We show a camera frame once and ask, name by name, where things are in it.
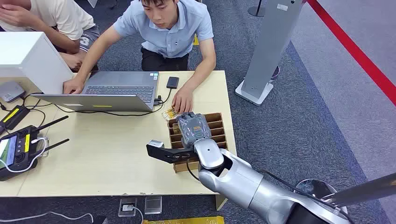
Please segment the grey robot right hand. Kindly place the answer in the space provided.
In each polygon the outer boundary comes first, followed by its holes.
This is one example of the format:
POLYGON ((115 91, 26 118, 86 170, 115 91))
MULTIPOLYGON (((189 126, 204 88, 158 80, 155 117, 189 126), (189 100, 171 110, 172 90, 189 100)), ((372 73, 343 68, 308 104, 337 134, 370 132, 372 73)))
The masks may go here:
POLYGON ((203 114, 186 112, 177 118, 181 132, 181 142, 185 149, 191 149, 194 143, 201 139, 211 139, 212 134, 203 114))

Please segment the person's right hand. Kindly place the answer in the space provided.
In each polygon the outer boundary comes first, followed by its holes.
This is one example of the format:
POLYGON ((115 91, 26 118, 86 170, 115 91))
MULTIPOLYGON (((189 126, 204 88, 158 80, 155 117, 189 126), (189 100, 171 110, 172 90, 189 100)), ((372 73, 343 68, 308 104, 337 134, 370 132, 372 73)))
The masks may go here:
POLYGON ((78 72, 87 52, 80 50, 76 54, 59 53, 65 63, 73 72, 78 72))
POLYGON ((63 94, 80 94, 84 89, 85 82, 78 78, 73 78, 63 83, 63 94))

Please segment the person's left hand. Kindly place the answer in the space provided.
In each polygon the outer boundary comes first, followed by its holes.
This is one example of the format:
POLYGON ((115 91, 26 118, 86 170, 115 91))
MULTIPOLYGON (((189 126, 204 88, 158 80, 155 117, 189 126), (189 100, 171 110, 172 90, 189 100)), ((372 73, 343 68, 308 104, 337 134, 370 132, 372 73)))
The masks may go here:
POLYGON ((3 4, 0 7, 0 20, 16 27, 33 27, 35 16, 21 6, 3 4))
POLYGON ((193 108, 193 89, 182 87, 175 94, 172 107, 177 113, 191 112, 193 108))

